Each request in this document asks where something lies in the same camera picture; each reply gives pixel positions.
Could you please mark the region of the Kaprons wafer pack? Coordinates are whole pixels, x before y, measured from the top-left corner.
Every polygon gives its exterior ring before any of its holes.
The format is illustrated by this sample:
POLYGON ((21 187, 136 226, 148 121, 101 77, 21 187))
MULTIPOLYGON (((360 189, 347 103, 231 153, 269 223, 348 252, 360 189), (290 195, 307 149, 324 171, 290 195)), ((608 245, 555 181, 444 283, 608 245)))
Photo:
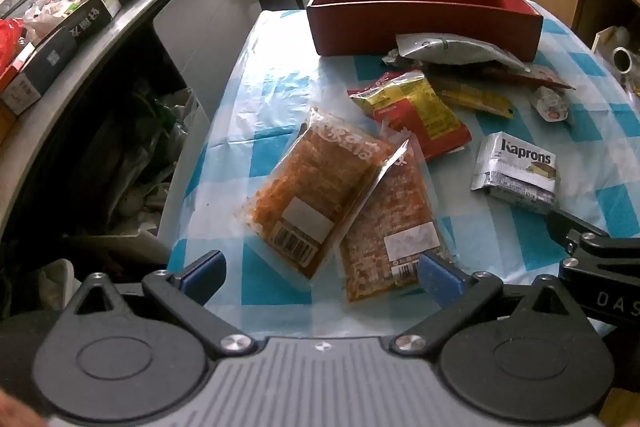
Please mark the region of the Kaprons wafer pack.
POLYGON ((506 132, 487 135, 480 143, 471 190, 538 213, 556 203, 560 185, 556 155, 506 132))

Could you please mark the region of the orange spicy snack pack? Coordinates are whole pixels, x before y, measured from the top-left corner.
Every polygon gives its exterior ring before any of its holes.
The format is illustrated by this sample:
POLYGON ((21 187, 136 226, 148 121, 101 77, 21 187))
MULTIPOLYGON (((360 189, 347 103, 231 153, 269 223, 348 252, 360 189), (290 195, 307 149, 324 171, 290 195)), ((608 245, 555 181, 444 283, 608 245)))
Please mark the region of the orange spicy snack pack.
POLYGON ((411 145, 384 174, 340 246, 346 299, 356 303, 418 283, 423 253, 452 260, 411 145))
POLYGON ((311 107, 291 146, 239 218, 292 271, 311 281, 383 176, 404 155, 410 132, 374 135, 311 107))

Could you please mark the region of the thin yellow snack stick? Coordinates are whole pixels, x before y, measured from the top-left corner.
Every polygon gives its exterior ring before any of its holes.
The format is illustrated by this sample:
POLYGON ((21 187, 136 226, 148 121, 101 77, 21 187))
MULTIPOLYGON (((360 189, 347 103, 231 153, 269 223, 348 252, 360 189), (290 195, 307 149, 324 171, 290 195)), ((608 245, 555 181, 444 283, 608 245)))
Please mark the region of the thin yellow snack stick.
POLYGON ((430 83, 439 98, 449 105, 479 110, 503 118, 514 117, 511 101, 483 86, 477 87, 471 83, 436 77, 431 78, 430 83))

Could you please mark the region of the brown snack packet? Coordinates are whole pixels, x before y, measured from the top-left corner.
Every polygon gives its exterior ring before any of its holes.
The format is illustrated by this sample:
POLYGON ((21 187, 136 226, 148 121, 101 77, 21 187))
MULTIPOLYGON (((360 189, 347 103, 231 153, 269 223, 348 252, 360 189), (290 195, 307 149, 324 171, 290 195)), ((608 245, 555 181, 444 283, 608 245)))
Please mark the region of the brown snack packet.
POLYGON ((427 64, 424 69, 425 72, 432 76, 467 82, 502 83, 518 87, 574 90, 573 86, 562 80, 552 69, 537 64, 530 64, 527 70, 509 68, 499 63, 468 65, 427 64))

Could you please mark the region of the yellow red snack bag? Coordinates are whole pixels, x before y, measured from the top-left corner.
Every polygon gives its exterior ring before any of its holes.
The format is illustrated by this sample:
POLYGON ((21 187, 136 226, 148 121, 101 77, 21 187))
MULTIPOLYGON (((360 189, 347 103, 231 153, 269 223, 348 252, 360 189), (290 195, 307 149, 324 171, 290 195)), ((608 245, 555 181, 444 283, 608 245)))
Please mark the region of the yellow red snack bag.
POLYGON ((370 86, 347 91, 349 98, 377 122, 416 136, 426 161, 465 147, 468 127, 436 94, 420 69, 386 72, 370 86))

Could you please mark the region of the silver foil snack bag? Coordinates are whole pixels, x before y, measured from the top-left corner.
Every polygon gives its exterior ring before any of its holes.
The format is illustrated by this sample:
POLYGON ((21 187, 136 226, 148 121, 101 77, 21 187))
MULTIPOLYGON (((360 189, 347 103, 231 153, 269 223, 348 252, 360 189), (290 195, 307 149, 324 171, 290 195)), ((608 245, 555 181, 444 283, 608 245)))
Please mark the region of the silver foil snack bag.
POLYGON ((492 43, 432 32, 397 35, 396 48, 388 52, 382 61, 394 67, 418 63, 463 66, 497 62, 517 72, 530 72, 530 68, 514 54, 492 43))

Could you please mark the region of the grey curved side table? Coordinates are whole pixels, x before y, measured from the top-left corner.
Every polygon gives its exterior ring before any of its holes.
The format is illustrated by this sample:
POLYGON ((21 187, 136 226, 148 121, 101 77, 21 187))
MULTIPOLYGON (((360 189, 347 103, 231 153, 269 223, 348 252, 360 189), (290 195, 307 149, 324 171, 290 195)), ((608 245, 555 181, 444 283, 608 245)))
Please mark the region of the grey curved side table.
POLYGON ((1 149, 1 254, 107 228, 160 136, 163 96, 213 117, 258 0, 132 0, 20 117, 1 149))

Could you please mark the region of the blue checkered tablecloth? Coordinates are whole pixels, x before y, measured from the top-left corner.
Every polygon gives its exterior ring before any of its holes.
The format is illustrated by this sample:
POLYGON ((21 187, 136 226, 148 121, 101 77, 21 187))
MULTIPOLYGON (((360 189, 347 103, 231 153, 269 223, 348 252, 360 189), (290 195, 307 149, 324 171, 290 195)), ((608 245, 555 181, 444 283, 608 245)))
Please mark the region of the blue checkered tablecloth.
POLYGON ((552 15, 535 61, 570 87, 567 119, 544 120, 511 88, 513 117, 460 110, 469 136, 425 160, 411 131, 349 98, 381 77, 378 57, 321 57, 303 11, 262 13, 186 189, 169 270, 221 261, 203 277, 208 309, 250 337, 385 336, 436 310, 420 261, 501 283, 555 274, 565 251, 550 210, 637 236, 636 109, 552 15))

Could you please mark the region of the metal kettle in bag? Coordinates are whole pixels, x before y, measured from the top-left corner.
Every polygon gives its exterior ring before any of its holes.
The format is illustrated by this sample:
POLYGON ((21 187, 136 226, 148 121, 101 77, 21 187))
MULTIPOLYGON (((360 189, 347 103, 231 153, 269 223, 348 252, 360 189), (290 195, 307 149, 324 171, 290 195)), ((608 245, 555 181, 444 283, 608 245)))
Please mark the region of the metal kettle in bag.
POLYGON ((591 51, 627 91, 639 95, 639 54, 630 43, 630 33, 624 26, 611 26, 596 33, 591 51))

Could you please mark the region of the long black gift box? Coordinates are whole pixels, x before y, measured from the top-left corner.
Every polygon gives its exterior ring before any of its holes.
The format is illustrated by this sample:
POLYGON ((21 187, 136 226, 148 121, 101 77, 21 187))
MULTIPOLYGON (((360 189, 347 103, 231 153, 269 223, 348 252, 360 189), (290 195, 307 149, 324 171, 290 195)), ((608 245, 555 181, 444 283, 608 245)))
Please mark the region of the long black gift box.
POLYGON ((105 28, 122 5, 119 0, 87 0, 66 17, 29 55, 1 92, 1 100, 15 115, 34 105, 75 56, 77 49, 105 28))

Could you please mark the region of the red cardboard box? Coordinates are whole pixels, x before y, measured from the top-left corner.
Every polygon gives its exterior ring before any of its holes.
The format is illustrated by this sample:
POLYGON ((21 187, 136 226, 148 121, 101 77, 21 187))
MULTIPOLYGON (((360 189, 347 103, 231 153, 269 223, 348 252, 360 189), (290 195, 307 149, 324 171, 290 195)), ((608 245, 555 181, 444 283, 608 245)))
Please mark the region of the red cardboard box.
POLYGON ((523 62, 535 58, 544 18, 526 0, 310 0, 321 56, 384 55, 400 34, 454 34, 486 41, 523 62))

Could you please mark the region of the red plastic bag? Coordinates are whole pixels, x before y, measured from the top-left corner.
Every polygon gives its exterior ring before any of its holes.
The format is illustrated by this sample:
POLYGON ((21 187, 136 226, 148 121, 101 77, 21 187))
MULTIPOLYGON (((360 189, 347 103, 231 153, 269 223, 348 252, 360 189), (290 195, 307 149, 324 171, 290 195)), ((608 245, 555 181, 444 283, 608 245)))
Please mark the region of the red plastic bag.
POLYGON ((20 18, 0 20, 0 74, 4 73, 17 56, 23 28, 20 18))

